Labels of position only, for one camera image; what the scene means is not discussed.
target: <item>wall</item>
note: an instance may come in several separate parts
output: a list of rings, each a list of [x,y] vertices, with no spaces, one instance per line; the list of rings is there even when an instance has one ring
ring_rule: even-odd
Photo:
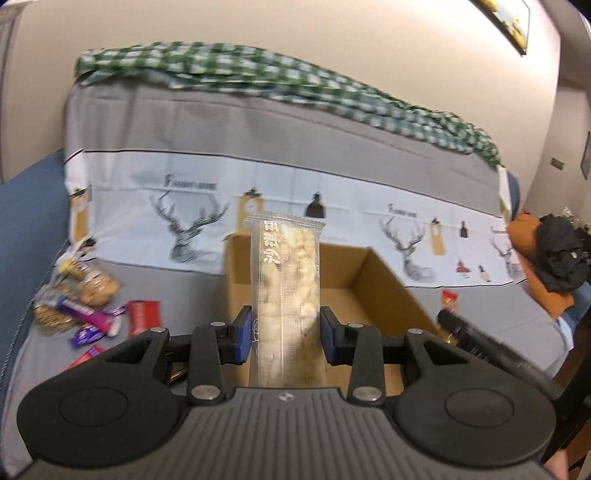
[[[521,57],[469,0],[39,0],[27,7],[8,79],[7,177],[63,144],[63,105],[85,49],[228,41],[338,70],[489,132],[523,191],[556,92],[560,36],[538,0]]]
[[[524,203],[526,210],[539,217],[559,214],[568,206],[576,216],[582,217],[587,192],[591,192],[591,180],[585,182],[580,169],[589,130],[591,109],[586,92],[560,83],[540,168]],[[562,171],[550,165],[552,157],[564,163]],[[587,221],[591,221],[591,205],[587,210]]]

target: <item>deer head print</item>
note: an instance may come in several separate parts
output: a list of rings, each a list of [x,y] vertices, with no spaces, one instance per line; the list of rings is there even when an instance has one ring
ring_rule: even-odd
[[[514,279],[517,276],[517,272],[519,271],[519,265],[511,261],[511,254],[513,253],[513,247],[511,246],[511,244],[507,245],[506,250],[503,251],[495,243],[495,239],[491,238],[491,245],[499,254],[499,256],[505,261],[505,268],[507,269],[507,274]]]
[[[416,245],[423,240],[425,237],[425,229],[421,229],[417,222],[414,222],[414,232],[411,236],[408,245],[405,247],[404,244],[400,241],[398,236],[398,231],[393,229],[391,224],[394,220],[392,217],[390,220],[384,224],[381,220],[379,221],[379,226],[382,229],[382,232],[394,243],[396,250],[402,253],[402,260],[404,262],[404,272],[414,281],[432,281],[435,278],[435,273],[433,269],[427,267],[419,267],[415,265],[411,260],[411,255],[417,249]]]
[[[168,222],[168,229],[174,234],[174,245],[170,250],[170,258],[180,263],[193,263],[199,256],[198,252],[191,247],[191,240],[203,231],[203,227],[210,223],[217,222],[224,213],[226,213],[229,204],[227,203],[223,210],[219,211],[219,204],[213,194],[209,194],[212,200],[212,212],[206,214],[205,208],[201,209],[199,218],[195,220],[187,229],[181,227],[179,218],[174,215],[174,204],[170,207],[164,207],[163,200],[170,191],[164,195],[152,200],[152,206],[156,214]]]

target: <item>cardboard box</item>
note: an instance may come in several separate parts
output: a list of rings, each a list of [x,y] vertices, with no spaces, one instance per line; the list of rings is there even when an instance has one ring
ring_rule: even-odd
[[[233,319],[251,304],[250,237],[232,235],[226,241],[228,315]],[[361,322],[384,336],[402,336],[409,328],[436,333],[436,328],[412,295],[370,248],[320,244],[320,305],[332,309],[343,324]],[[248,385],[249,363],[225,368],[226,382]],[[327,386],[347,392],[351,367],[326,364]],[[385,365],[386,394],[402,391],[400,368]]]

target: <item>cracker package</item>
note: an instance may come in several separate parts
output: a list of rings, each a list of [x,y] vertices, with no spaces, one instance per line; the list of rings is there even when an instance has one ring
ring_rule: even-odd
[[[254,341],[252,387],[322,387],[326,361],[320,344],[319,236],[324,224],[259,212],[245,220],[252,232]]]
[[[113,275],[94,264],[68,258],[60,264],[59,270],[80,282],[78,300],[89,307],[102,307],[121,289]]]

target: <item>red label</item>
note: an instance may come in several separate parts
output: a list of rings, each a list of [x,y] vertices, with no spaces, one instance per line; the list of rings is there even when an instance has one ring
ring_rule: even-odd
[[[66,368],[66,370],[74,368],[76,365],[83,364],[87,360],[90,360],[91,358],[100,355],[104,351],[105,349],[102,348],[100,345],[93,345],[84,353],[84,355],[82,355],[78,360],[75,360],[68,368]]]
[[[129,302],[129,336],[139,335],[153,327],[160,327],[160,302],[131,300]]]

